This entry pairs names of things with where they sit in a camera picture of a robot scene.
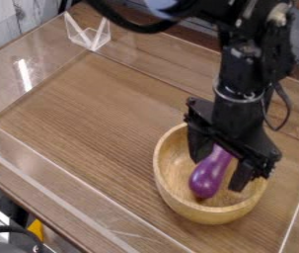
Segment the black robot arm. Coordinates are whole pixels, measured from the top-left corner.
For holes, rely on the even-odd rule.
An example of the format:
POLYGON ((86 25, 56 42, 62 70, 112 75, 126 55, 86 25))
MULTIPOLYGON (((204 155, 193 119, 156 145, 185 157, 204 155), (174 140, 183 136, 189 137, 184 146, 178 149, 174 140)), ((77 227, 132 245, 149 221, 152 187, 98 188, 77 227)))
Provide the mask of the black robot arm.
POLYGON ((292 70, 291 45, 293 0, 144 0, 158 18, 133 23, 105 0, 88 5, 114 25, 138 34, 165 31, 187 18, 217 26, 221 61, 213 85, 215 101, 187 99, 187 144, 189 158, 200 162, 215 150, 237 159, 228 189, 239 192, 256 178, 265 179, 281 153, 264 133, 267 109, 273 95, 289 105, 280 86, 292 70))

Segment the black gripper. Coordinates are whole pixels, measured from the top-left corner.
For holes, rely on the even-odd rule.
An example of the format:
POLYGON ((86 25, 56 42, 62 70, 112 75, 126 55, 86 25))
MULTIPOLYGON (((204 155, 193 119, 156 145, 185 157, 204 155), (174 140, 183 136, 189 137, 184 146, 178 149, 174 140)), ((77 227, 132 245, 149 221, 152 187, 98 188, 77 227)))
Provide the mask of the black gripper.
POLYGON ((224 148, 239 159, 228 189, 240 192, 252 178, 268 178, 281 157, 261 126, 260 104, 189 97, 185 106, 189 158, 199 163, 211 154, 213 144, 224 148))

